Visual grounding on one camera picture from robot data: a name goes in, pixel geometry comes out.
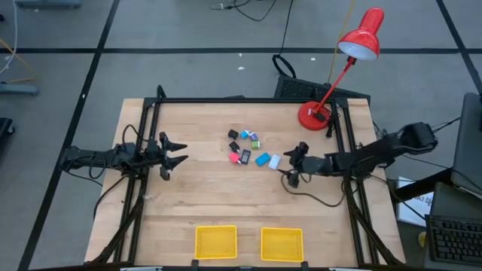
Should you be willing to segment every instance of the green block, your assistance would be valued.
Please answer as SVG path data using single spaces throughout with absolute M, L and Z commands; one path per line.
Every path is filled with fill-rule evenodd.
M 253 150 L 257 150 L 261 147 L 261 143 L 259 141 L 252 142 L 251 147 L 253 148 Z

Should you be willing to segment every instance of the lamp shade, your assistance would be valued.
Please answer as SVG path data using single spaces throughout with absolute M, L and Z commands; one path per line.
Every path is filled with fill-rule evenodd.
M 349 56 L 361 60 L 375 60 L 380 54 L 380 43 L 377 32 L 385 14 L 381 8 L 367 10 L 360 26 L 346 33 L 339 41 L 338 47 Z

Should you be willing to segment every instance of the lamp base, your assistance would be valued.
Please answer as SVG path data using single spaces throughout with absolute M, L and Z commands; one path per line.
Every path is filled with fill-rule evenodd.
M 313 115 L 313 108 L 315 105 L 318 105 L 318 102 L 307 102 L 303 104 L 298 111 L 298 121 L 300 122 L 301 126 L 309 130 L 319 131 L 328 125 L 328 121 L 330 120 L 330 112 L 328 109 L 322 106 L 318 110 L 318 113 L 325 117 L 325 120 L 319 120 Z

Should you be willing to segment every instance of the white paper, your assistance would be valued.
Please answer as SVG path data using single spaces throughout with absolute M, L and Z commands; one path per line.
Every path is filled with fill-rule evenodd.
M 400 177 L 400 180 L 408 180 L 407 178 Z M 397 187 L 404 187 L 405 185 L 412 184 L 408 181 L 399 181 Z M 422 196 L 416 196 L 413 199 L 405 201 L 410 207 L 415 209 L 422 216 L 430 214 L 430 208 L 432 207 L 433 192 L 424 194 Z M 415 224 L 421 227 L 426 227 L 425 221 L 410 210 L 405 204 L 398 204 L 398 217 L 399 221 Z

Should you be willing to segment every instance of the gray floor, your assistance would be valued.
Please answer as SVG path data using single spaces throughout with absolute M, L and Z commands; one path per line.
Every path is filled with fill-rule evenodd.
M 211 0 L 121 0 L 107 48 L 278 47 L 289 0 L 278 0 L 265 21 L 255 23 L 236 11 L 210 11 Z M 19 47 L 95 48 L 112 0 L 84 0 L 76 11 L 19 10 Z M 270 1 L 252 2 L 250 14 L 262 15 Z M 295 1 L 286 47 L 332 47 L 350 0 Z M 445 0 L 467 48 L 482 47 L 477 0 Z M 379 38 L 382 47 L 456 48 L 435 1 L 367 0 L 356 4 L 349 29 L 366 8 L 386 11 Z M 0 13 L 12 17 L 9 1 Z M 13 44 L 13 24 L 0 25 L 0 38 Z M 74 145 L 110 148 L 124 98 L 153 96 L 162 84 L 171 97 L 245 95 L 271 97 L 278 74 L 271 53 L 103 54 L 75 133 Z M 0 55 L 0 65 L 4 57 Z M 11 117 L 17 133 L 0 161 L 0 262 L 16 269 L 38 213 L 93 54 L 25 53 L 38 73 L 41 94 L 0 96 L 0 116 Z M 332 55 L 287 53 L 299 78 L 323 83 Z M 482 56 L 470 55 L 482 69 Z M 337 74 L 345 62 L 337 61 Z M 1 81 L 28 77 L 14 62 Z M 383 54 L 358 62 L 340 87 L 372 96 L 371 111 L 379 126 L 393 131 L 406 123 L 432 124 L 460 115 L 462 97 L 477 92 L 460 54 Z M 438 133 L 438 148 L 420 158 L 450 166 L 457 125 Z M 439 169 L 400 158 L 387 170 L 392 176 L 417 179 Z M 100 189 L 95 184 L 61 177 L 31 268 L 81 264 L 92 227 L 92 210 Z M 419 229 L 400 226 L 410 263 L 417 262 L 414 240 Z

